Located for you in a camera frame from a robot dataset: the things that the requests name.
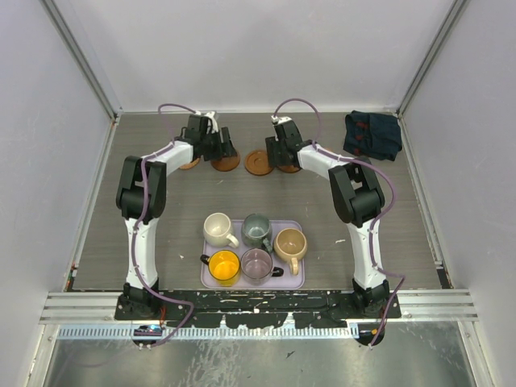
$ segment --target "metal frame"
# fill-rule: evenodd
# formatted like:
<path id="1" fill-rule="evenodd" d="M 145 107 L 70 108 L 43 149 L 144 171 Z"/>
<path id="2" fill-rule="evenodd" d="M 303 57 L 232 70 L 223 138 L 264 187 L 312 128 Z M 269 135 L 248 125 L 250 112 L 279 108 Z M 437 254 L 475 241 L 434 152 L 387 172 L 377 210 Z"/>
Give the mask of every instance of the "metal frame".
<path id="1" fill-rule="evenodd" d="M 58 339 L 132 339 L 134 326 L 149 321 L 115 321 L 118 292 L 50 293 L 41 315 L 44 327 L 27 387 L 41 385 L 47 375 L 52 351 Z M 478 315 L 470 293 L 463 289 L 402 290 L 398 293 L 401 318 L 389 324 L 457 321 L 473 375 L 478 385 L 495 385 L 477 332 Z M 182 328 L 174 339 L 350 339 L 359 323 L 378 323 L 379 319 L 348 319 L 349 328 L 296 330 L 287 318 L 277 329 Z"/>
<path id="2" fill-rule="evenodd" d="M 459 331 L 466 348 L 469 364 L 477 385 L 482 387 L 495 386 L 497 383 L 489 370 L 478 329 L 478 322 L 459 322 Z"/>
<path id="3" fill-rule="evenodd" d="M 40 2 L 43 8 L 47 11 L 48 17 L 52 20 L 54 26 L 57 29 L 57 32 L 63 39 L 64 44 L 66 45 L 73 59 L 77 62 L 79 69 L 82 71 L 83 75 L 91 86 L 91 89 L 104 107 L 104 110 L 112 119 L 116 119 L 116 117 L 119 115 L 119 107 L 113 106 L 111 104 L 110 99 L 107 97 L 106 92 L 102 88 L 101 83 L 95 75 L 95 72 L 92 70 L 84 52 L 73 36 L 73 33 L 63 18 L 59 8 L 56 6 L 53 0 L 40 0 Z"/>
<path id="4" fill-rule="evenodd" d="M 419 89 L 419 86 L 422 83 L 422 80 L 428 73 L 428 70 L 432 66 L 435 61 L 435 58 L 440 53 L 441 48 L 444 46 L 447 37 L 450 35 L 452 28 L 456 25 L 459 20 L 460 15 L 464 11 L 466 5 L 469 3 L 469 0 L 454 0 L 453 4 L 448 11 L 446 18 L 444 19 L 441 27 L 437 31 L 437 35 L 435 36 L 430 48 L 428 49 L 427 54 L 425 55 L 425 59 L 423 59 L 421 65 L 419 66 L 418 71 L 412 83 L 410 84 L 409 89 L 407 90 L 405 97 L 402 99 L 402 104 L 397 110 L 398 114 L 405 114 L 412 98 L 416 94 Z"/>
<path id="5" fill-rule="evenodd" d="M 86 199 L 86 208 L 84 213 L 81 216 L 80 226 L 77 233 L 76 242 L 74 244 L 73 254 L 71 261 L 69 262 L 68 268 L 71 269 L 73 265 L 77 265 L 81 260 L 82 248 L 84 247 L 84 243 L 86 241 L 86 236 L 88 235 L 89 223 L 91 222 L 91 217 L 94 212 L 95 202 L 97 201 L 98 191 L 100 190 L 100 185 L 102 183 L 102 177 L 104 176 L 104 171 L 106 170 L 107 159 L 110 155 L 111 144 L 113 143 L 114 133 L 116 132 L 116 128 L 119 126 L 120 116 L 113 120 L 110 125 L 110 129 L 106 134 L 106 138 L 104 139 L 104 145 L 102 147 L 102 154 L 100 156 L 100 160 L 97 164 L 97 169 L 94 176 L 93 186 L 88 194 L 88 198 Z M 64 283 L 62 289 L 66 289 L 66 283 L 68 278 L 64 279 Z"/>
<path id="6" fill-rule="evenodd" d="M 41 314 L 40 324 L 127 324 L 115 321 L 114 310 L 120 292 L 50 293 Z M 401 318 L 395 322 L 478 321 L 469 291 L 462 289 L 401 290 L 398 301 Z M 350 323 L 374 323 L 379 319 L 350 318 Z"/>
<path id="7" fill-rule="evenodd" d="M 410 178 L 412 180 L 412 186 L 414 187 L 416 198 L 418 199 L 419 209 L 423 217 L 422 220 L 423 225 L 425 226 L 425 231 L 427 232 L 428 244 L 430 245 L 430 250 L 432 251 L 432 256 L 434 257 L 435 264 L 441 266 L 444 262 L 443 249 L 441 248 L 441 244 L 439 243 L 439 237 L 434 225 L 434 221 L 432 219 L 430 206 L 427 201 L 427 196 L 425 195 L 425 190 L 422 186 L 422 182 L 419 177 L 417 163 L 414 158 L 414 154 L 412 153 L 412 145 L 410 143 L 410 139 L 406 129 L 405 120 L 403 117 L 398 117 L 398 119 L 400 127 L 402 129 L 403 148 L 405 149 L 407 164 L 409 165 Z"/>
<path id="8" fill-rule="evenodd" d="M 48 368 L 50 367 L 52 353 L 56 346 L 58 331 L 59 326 L 57 325 L 42 326 L 40 342 L 38 343 L 37 351 L 27 376 L 26 387 L 40 387 L 43 385 Z"/>

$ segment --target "wooden table surface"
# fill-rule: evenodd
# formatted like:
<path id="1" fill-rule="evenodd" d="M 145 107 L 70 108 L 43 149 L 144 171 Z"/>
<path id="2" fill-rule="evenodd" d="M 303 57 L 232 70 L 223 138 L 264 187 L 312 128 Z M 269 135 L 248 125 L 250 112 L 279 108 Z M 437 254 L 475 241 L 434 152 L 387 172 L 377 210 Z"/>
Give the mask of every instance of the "wooden table surface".
<path id="1" fill-rule="evenodd" d="M 289 114 L 304 139 L 314 137 L 314 114 Z M 322 114 L 319 143 L 342 151 L 344 114 Z M 185 114 L 168 114 L 177 129 L 186 125 Z M 201 161 L 191 170 L 178 170 L 167 180 L 167 206 L 156 233 L 156 267 L 161 289 L 201 289 L 204 219 L 214 212 L 245 218 L 259 212 L 270 219 L 292 219 L 302 225 L 308 241 L 305 289 L 350 289 L 353 276 L 352 244 L 346 226 L 333 208 L 329 182 L 312 172 L 287 174 L 274 170 L 267 176 L 249 174 L 243 162 L 254 149 L 265 149 L 265 137 L 274 135 L 270 114 L 221 114 L 219 126 L 228 126 L 240 152 L 237 169 L 222 173 Z M 89 225 L 74 289 L 121 289 L 127 275 L 127 231 L 115 205 L 123 160 L 165 146 L 169 131 L 157 114 L 125 114 L 114 135 L 106 171 Z M 389 271 L 406 274 L 404 289 L 440 288 L 427 235 L 406 163 L 373 163 L 390 176 L 398 191 L 391 213 L 381 220 L 381 259 Z M 389 187 L 381 181 L 385 200 Z M 391 287 L 397 283 L 391 280 Z"/>

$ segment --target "lavender tray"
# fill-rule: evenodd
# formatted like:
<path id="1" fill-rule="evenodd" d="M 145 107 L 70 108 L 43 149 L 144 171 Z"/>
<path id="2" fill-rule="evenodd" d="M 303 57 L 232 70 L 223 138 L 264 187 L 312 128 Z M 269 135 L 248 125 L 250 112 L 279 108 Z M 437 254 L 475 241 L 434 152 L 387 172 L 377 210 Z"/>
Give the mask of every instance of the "lavender tray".
<path id="1" fill-rule="evenodd" d="M 239 258 L 250 249 L 250 247 L 243 244 L 242 239 L 240 238 L 240 229 L 242 228 L 243 220 L 231 220 L 233 222 L 233 227 L 235 228 L 235 236 L 238 238 L 240 245 L 239 248 L 230 248 L 226 246 L 224 248 L 214 248 L 209 245 L 206 241 L 204 241 L 203 254 L 207 256 L 212 256 L 216 252 L 220 250 L 230 250 L 234 252 Z M 294 222 L 293 220 L 271 220 L 271 224 L 273 225 L 273 240 L 276 238 L 278 232 L 285 228 L 295 228 L 299 231 L 302 231 L 301 226 L 298 222 Z M 301 260 L 299 262 L 299 274 L 297 276 L 293 276 L 290 273 L 289 264 L 276 257 L 276 253 L 273 253 L 273 263 L 274 266 L 278 266 L 283 268 L 285 274 L 281 277 L 271 277 L 267 282 L 260 286 L 254 286 L 245 281 L 242 275 L 240 275 L 239 281 L 234 284 L 232 287 L 221 286 L 218 282 L 211 276 L 210 271 L 208 270 L 208 266 L 205 264 L 201 264 L 201 282 L 206 288 L 210 289 L 266 289 L 266 290 L 294 290 L 299 289 L 305 283 L 305 262 Z"/>

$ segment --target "mug handle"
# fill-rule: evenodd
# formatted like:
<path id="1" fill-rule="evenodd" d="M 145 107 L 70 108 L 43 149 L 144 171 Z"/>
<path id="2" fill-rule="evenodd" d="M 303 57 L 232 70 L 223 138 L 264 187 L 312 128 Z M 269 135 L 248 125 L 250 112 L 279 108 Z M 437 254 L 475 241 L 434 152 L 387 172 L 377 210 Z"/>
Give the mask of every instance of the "mug handle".
<path id="1" fill-rule="evenodd" d="M 298 258 L 292 258 L 290 260 L 290 271 L 294 276 L 297 276 L 299 274 L 299 263 Z"/>
<path id="2" fill-rule="evenodd" d="M 209 264 L 210 263 L 210 256 L 207 256 L 206 254 L 201 255 L 201 262 L 203 264 Z"/>
<path id="3" fill-rule="evenodd" d="M 269 254 L 272 254 L 273 251 L 274 251 L 274 248 L 273 248 L 273 246 L 271 245 L 270 241 L 267 238 L 264 239 L 263 244 L 264 244 L 265 250 L 267 250 L 267 252 Z"/>
<path id="4" fill-rule="evenodd" d="M 278 267 L 274 267 L 273 268 L 273 277 L 281 277 L 283 276 L 283 269 L 282 268 L 278 268 Z"/>
<path id="5" fill-rule="evenodd" d="M 226 238 L 229 240 L 229 246 L 231 248 L 239 248 L 240 242 L 237 238 L 231 234 L 229 234 Z"/>

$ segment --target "folded towel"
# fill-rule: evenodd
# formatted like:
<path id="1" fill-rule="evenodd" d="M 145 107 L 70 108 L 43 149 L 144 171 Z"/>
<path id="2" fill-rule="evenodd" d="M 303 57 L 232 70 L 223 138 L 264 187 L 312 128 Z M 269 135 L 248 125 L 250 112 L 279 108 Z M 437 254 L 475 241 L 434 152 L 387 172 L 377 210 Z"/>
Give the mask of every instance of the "folded towel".
<path id="1" fill-rule="evenodd" d="M 396 160 L 397 153 L 402 149 L 402 130 L 396 117 L 353 111 L 345 121 L 344 151 L 378 160 Z"/>

